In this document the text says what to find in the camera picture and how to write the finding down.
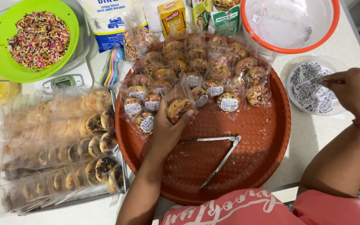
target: round tray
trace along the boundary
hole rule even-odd
[[[228,43],[235,40],[227,38]],[[274,173],[283,159],[291,131],[290,104],[276,72],[270,72],[272,107],[242,110],[235,121],[212,110],[199,109],[181,140],[241,135],[241,142],[220,171],[203,188],[205,179],[217,168],[231,148],[231,141],[204,141],[178,144],[167,156],[161,196],[182,205],[201,205],[239,189],[258,188]],[[120,150],[130,169],[137,174],[151,147],[119,115],[121,93],[116,101],[115,128]]]

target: white table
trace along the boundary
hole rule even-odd
[[[285,83],[292,69],[285,68],[285,65],[290,60],[301,55],[331,56],[344,62],[349,67],[360,67],[360,46],[342,8],[336,31],[326,43],[313,51],[300,55],[280,56],[274,61],[273,68],[283,83]],[[88,59],[92,74],[97,81],[102,73],[106,58],[107,52],[99,54],[95,39],[92,37],[92,46]],[[122,77],[130,67],[131,64],[125,65]],[[28,93],[34,93],[34,90],[29,86],[23,85],[23,87]],[[292,126],[288,149],[276,172],[262,186],[264,189],[298,182],[304,169],[318,151],[349,126],[353,119],[350,113],[335,117],[324,117],[306,114],[297,109],[292,103],[290,103],[290,106]],[[118,207],[108,208],[109,203],[110,199],[104,199],[25,217],[8,215],[0,218],[0,224],[114,224]]]

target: plastic container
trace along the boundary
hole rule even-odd
[[[291,101],[294,103],[294,105],[296,105],[300,110],[302,110],[305,113],[320,115],[320,116],[334,116],[334,115],[338,115],[338,114],[346,111],[346,109],[344,109],[343,106],[341,106],[340,102],[337,100],[333,104],[333,109],[328,113],[311,112],[298,103],[298,101],[295,99],[294,95],[291,93],[291,84],[290,84],[292,72],[294,71],[295,68],[297,68],[298,66],[300,66],[303,63],[317,61],[322,67],[326,67],[326,68],[332,70],[334,73],[347,71],[349,68],[346,64],[339,61],[338,59],[334,59],[329,56],[308,56],[308,57],[300,56],[296,59],[293,59],[293,61],[297,61],[299,63],[291,70],[291,73],[289,74],[289,76],[287,78],[287,94],[288,94],[288,97],[291,99]]]
[[[4,2],[5,2],[4,3],[5,6],[12,6],[15,4],[12,1],[4,1]],[[90,44],[91,44],[88,23],[86,22],[80,4],[76,0],[62,0],[62,2],[68,5],[73,10],[73,12],[77,17],[77,21],[79,23],[79,37],[74,53],[72,54],[71,58],[67,61],[67,63],[64,64],[63,67],[57,71],[58,73],[64,73],[72,69],[73,67],[77,66],[81,61],[83,61],[83,59],[86,58],[88,51],[90,50]],[[7,10],[8,8],[0,11],[0,17]],[[0,81],[8,81],[8,80],[3,79],[0,76]]]
[[[260,45],[260,52],[281,54],[319,47],[331,37],[340,17],[338,0],[242,0],[240,9],[244,35]]]

